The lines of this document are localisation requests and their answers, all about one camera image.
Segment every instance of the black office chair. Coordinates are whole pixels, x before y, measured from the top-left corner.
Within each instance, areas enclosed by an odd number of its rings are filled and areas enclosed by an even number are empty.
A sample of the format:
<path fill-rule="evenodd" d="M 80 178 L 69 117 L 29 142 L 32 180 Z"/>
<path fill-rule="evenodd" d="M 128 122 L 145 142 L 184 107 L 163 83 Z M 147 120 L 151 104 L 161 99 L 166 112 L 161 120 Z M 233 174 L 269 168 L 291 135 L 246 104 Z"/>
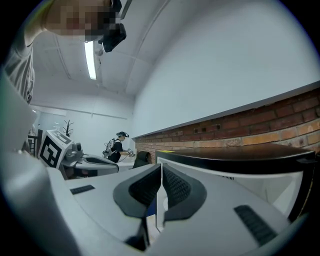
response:
<path fill-rule="evenodd" d="M 148 165 L 149 164 L 149 156 L 150 156 L 149 152 L 140 151 L 136 155 L 136 159 L 134 161 L 134 165 L 133 165 L 132 169 Z"/>

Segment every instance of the gray shirt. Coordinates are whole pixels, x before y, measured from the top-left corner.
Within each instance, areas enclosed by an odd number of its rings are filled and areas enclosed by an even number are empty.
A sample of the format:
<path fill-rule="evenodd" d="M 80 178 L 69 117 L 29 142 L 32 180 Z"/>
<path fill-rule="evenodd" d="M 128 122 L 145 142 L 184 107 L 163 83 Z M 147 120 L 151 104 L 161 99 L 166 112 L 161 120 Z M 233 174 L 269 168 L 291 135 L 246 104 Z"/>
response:
<path fill-rule="evenodd" d="M 24 31 L 24 27 L 18 31 L 3 67 L 13 86 L 30 104 L 35 82 L 33 45 L 26 47 Z"/>

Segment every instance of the white ceiling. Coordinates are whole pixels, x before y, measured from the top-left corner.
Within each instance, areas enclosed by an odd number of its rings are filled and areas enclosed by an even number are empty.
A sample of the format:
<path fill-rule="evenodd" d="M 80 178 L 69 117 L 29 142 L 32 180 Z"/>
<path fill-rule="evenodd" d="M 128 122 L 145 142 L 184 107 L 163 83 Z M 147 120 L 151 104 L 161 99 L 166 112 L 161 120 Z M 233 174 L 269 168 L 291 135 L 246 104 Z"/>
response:
<path fill-rule="evenodd" d="M 211 1 L 133 0 L 122 21 L 126 39 L 112 52 L 95 56 L 97 80 L 89 78 L 83 42 L 44 32 L 34 41 L 35 75 L 41 72 L 51 78 L 62 76 L 87 86 L 99 84 L 108 91 L 135 96 L 174 36 Z M 95 42 L 94 48 L 101 49 L 101 45 Z"/>

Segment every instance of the black cabinet top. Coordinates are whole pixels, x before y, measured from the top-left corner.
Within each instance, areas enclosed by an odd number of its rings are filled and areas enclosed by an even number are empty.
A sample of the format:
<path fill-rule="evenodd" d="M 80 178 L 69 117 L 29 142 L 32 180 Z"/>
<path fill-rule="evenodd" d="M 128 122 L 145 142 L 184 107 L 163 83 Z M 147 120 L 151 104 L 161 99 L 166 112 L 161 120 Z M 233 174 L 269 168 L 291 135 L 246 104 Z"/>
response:
<path fill-rule="evenodd" d="M 274 143 L 181 149 L 156 152 L 156 158 L 209 170 L 241 174 L 277 174 L 303 171 L 301 159 L 315 159 L 315 152 Z"/>

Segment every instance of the fluorescent light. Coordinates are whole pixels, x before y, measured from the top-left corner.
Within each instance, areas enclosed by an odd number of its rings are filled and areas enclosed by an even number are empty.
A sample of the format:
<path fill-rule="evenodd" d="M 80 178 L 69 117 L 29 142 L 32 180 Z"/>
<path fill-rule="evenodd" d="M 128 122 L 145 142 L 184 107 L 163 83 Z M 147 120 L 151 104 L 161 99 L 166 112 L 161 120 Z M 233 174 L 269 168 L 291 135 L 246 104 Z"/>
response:
<path fill-rule="evenodd" d="M 94 42 L 93 41 L 85 42 L 84 49 L 85 49 L 86 64 L 88 66 L 89 76 L 91 79 L 97 80 L 95 58 L 94 58 Z"/>

